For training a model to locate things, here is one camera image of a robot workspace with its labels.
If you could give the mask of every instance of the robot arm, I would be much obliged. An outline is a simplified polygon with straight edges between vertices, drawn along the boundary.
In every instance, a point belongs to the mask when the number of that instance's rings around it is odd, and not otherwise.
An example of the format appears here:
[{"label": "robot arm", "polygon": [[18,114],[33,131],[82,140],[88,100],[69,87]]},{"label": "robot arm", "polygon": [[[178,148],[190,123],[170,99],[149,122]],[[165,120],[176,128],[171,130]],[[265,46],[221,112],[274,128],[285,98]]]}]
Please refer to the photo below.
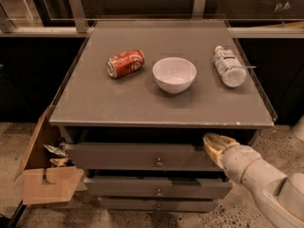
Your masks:
[{"label": "robot arm", "polygon": [[208,133],[203,141],[211,159],[252,193],[256,207],[275,227],[304,227],[304,174],[288,177],[252,147],[225,136]]}]

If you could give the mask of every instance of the open cardboard box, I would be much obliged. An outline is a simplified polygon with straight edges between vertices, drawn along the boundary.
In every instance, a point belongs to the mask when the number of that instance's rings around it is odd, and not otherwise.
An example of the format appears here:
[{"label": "open cardboard box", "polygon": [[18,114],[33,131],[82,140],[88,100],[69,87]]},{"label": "open cardboard box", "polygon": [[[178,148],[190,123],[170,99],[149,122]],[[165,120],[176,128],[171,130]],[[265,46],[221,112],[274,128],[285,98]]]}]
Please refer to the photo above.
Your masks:
[{"label": "open cardboard box", "polygon": [[84,170],[75,166],[50,167],[43,144],[54,145],[61,135],[57,126],[49,124],[48,111],[40,117],[15,175],[15,179],[24,175],[25,205],[70,201],[84,175]]}]

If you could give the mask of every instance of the white bottle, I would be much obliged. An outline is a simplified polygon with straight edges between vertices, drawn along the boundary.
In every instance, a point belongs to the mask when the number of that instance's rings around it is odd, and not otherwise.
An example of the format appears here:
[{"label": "white bottle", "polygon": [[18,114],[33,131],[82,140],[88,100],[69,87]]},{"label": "white bottle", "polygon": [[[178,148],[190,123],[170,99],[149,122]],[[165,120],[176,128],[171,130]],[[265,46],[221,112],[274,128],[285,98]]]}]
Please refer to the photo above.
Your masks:
[{"label": "white bottle", "polygon": [[237,87],[246,80],[246,69],[234,52],[221,46],[215,48],[214,65],[221,80],[229,87]]}]

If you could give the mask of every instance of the red soda can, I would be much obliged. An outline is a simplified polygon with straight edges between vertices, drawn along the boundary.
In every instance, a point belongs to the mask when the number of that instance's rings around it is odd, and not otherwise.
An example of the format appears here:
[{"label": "red soda can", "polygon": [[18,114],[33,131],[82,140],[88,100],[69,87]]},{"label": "red soda can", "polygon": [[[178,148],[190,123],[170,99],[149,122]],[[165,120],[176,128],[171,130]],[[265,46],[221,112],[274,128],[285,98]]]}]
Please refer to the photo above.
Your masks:
[{"label": "red soda can", "polygon": [[143,64],[143,52],[138,49],[132,49],[110,57],[105,65],[108,74],[117,79],[140,69]]}]

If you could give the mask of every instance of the white bowl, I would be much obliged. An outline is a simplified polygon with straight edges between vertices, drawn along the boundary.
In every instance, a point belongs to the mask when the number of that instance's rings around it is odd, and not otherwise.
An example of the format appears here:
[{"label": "white bowl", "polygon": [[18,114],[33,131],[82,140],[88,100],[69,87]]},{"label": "white bowl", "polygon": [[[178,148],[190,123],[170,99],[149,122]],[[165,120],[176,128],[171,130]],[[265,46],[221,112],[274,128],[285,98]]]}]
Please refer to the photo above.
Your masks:
[{"label": "white bowl", "polygon": [[167,57],[153,66],[153,75],[161,89],[170,94],[177,94],[192,84],[197,69],[183,58]]}]

